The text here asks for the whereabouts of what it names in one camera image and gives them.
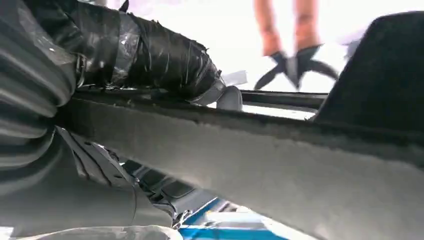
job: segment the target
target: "flexible duct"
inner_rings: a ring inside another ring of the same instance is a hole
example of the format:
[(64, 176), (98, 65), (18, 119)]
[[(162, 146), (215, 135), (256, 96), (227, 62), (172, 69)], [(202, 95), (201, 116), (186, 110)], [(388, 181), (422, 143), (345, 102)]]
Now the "flexible duct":
[(76, 79), (75, 58), (68, 54), (66, 62), (52, 61), (63, 59), (58, 55), (64, 51), (34, 31), (40, 28), (25, 5), (7, 1), (5, 8), (16, 14), (0, 18), (0, 168), (10, 169), (46, 154), (54, 135), (50, 119), (71, 98)]

